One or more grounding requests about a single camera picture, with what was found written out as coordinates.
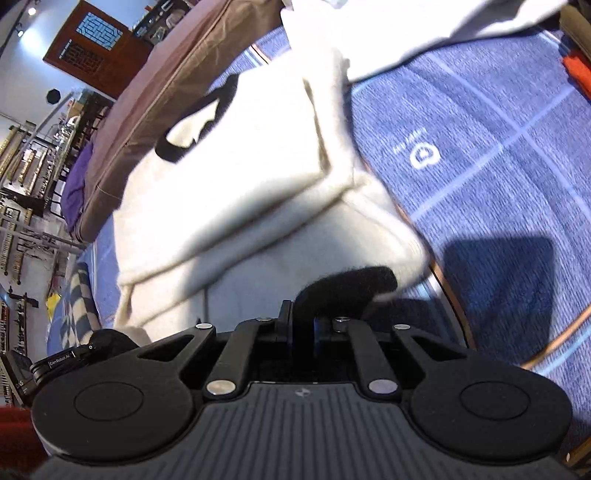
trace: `wooden door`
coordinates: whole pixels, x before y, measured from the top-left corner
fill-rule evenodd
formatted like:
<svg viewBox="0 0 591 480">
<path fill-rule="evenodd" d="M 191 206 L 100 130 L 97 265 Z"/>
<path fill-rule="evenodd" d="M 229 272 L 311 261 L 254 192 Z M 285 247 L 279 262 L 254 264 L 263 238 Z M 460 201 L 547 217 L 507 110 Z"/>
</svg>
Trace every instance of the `wooden door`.
<svg viewBox="0 0 591 480">
<path fill-rule="evenodd" d="M 121 22 L 81 1 L 43 60 L 100 92 L 119 98 L 151 49 Z"/>
</svg>

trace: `brown sofa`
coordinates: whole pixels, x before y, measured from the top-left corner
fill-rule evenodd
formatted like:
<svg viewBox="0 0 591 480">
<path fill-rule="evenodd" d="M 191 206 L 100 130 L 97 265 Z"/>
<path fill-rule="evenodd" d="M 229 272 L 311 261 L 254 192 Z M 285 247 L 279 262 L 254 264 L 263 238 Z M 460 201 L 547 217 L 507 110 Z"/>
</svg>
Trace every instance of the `brown sofa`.
<svg viewBox="0 0 591 480">
<path fill-rule="evenodd" d="M 201 0 L 156 46 L 95 136 L 79 240 L 95 240 L 155 140 L 244 49 L 281 24 L 281 7 L 281 0 Z"/>
</svg>

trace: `red fabric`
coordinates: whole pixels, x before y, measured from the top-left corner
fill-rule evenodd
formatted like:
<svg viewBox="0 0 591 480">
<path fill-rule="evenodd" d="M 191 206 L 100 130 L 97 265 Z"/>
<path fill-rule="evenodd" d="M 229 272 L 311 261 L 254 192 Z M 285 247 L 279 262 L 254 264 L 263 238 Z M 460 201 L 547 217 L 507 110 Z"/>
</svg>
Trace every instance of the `red fabric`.
<svg viewBox="0 0 591 480">
<path fill-rule="evenodd" d="M 562 59 L 562 63 L 569 75 L 577 81 L 583 93 L 591 100 L 591 63 L 587 57 L 574 48 Z"/>
<path fill-rule="evenodd" d="M 0 468 L 30 473 L 46 459 L 31 413 L 21 408 L 0 407 Z"/>
</svg>

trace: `white cloth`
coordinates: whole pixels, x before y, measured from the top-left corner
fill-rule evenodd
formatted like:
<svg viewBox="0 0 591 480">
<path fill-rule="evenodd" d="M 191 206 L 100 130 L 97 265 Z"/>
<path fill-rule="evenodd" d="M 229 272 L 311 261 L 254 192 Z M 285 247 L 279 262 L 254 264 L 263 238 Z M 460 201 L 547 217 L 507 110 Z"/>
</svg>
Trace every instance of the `white cloth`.
<svg viewBox="0 0 591 480">
<path fill-rule="evenodd" d="M 440 44 L 507 35 L 556 13 L 567 0 L 291 0 L 281 17 L 292 47 L 322 31 L 357 82 Z"/>
<path fill-rule="evenodd" d="M 146 155 L 113 216 L 116 329 L 140 344 L 197 318 L 232 330 L 339 271 L 386 265 L 399 289 L 425 275 L 427 246 L 355 167 L 345 81 L 336 50 L 296 48 L 242 73 L 224 116 L 177 164 Z M 168 140 L 188 147 L 215 109 Z"/>
</svg>

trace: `purple cushion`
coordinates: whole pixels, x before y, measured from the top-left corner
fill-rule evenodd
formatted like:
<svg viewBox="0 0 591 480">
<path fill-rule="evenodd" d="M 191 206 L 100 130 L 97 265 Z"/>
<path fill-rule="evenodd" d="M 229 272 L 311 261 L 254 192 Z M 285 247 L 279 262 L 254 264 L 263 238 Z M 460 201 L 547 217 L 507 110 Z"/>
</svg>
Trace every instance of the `purple cushion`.
<svg viewBox="0 0 591 480">
<path fill-rule="evenodd" d="M 66 219 L 68 232 L 74 229 L 84 206 L 84 179 L 92 150 L 93 144 L 88 142 L 70 170 L 61 194 L 61 214 Z"/>
</svg>

